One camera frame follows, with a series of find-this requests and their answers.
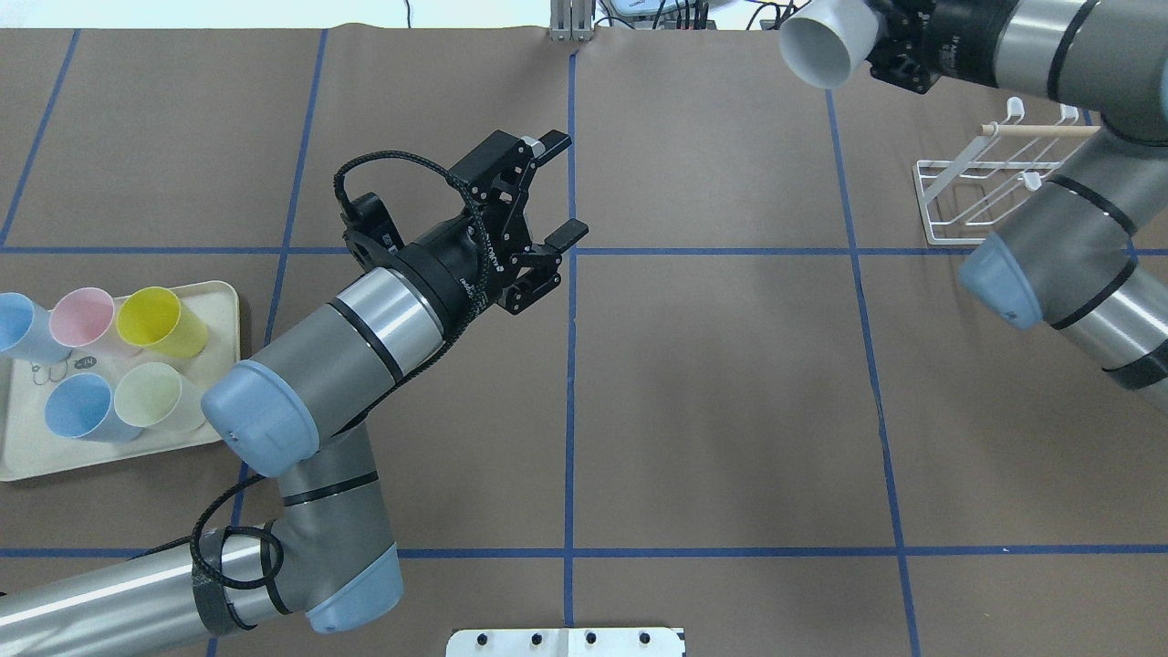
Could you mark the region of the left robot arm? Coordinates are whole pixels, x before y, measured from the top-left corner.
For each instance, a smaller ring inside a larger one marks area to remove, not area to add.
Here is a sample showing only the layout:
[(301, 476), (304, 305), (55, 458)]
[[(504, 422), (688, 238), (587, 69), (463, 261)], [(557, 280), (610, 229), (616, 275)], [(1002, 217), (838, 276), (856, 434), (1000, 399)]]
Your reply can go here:
[[(343, 162), (333, 193), (363, 274), (201, 399), (209, 426), (251, 466), (249, 483), (276, 482), (284, 516), (208, 530), (237, 484), (183, 539), (8, 596), (4, 655), (164, 652), (293, 614), (313, 631), (343, 632), (391, 610), (404, 586), (366, 417), (491, 305), (517, 314), (559, 286), (559, 263), (588, 224), (566, 220), (538, 242), (524, 208), (537, 170), (570, 143), (559, 130), (496, 130), (451, 168), (401, 151)], [(376, 194), (346, 191), (347, 174), (375, 161), (442, 175), (463, 212), (403, 242)]]

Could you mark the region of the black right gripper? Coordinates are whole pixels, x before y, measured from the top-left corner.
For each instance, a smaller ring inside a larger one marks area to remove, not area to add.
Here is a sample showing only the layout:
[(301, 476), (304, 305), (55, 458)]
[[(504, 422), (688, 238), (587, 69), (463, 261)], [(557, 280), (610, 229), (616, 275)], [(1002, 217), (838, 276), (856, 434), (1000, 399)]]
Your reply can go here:
[(867, 1), (880, 20), (880, 33), (865, 61), (869, 75), (913, 94), (926, 94), (946, 74), (926, 48), (926, 30), (937, 1)]

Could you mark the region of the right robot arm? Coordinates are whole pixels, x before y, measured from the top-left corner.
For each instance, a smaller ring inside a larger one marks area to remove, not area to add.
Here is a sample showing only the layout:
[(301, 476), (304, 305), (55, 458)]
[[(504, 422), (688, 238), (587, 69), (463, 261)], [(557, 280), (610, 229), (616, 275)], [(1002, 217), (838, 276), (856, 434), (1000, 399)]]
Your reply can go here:
[(959, 269), (1014, 328), (1047, 324), (1122, 390), (1164, 409), (1164, 283), (1128, 254), (1164, 210), (1163, 1), (872, 1), (872, 76), (905, 57), (926, 87), (1042, 95), (1094, 111), (1099, 129)]

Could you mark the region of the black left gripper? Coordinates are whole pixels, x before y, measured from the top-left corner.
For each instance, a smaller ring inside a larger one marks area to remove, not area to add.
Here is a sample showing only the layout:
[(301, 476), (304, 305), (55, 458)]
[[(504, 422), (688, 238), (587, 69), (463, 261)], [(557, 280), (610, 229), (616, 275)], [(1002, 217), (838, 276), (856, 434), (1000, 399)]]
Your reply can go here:
[(408, 274), (417, 274), (434, 293), (434, 311), (447, 323), (463, 320), (485, 263), (485, 302), (517, 314), (559, 286), (566, 251), (589, 233), (580, 220), (566, 220), (543, 243), (531, 237), (524, 216), (538, 167), (572, 145), (566, 133), (538, 139), (496, 130), (451, 167), (481, 212), (489, 248), (477, 242), (470, 209), (422, 234), (401, 251)]

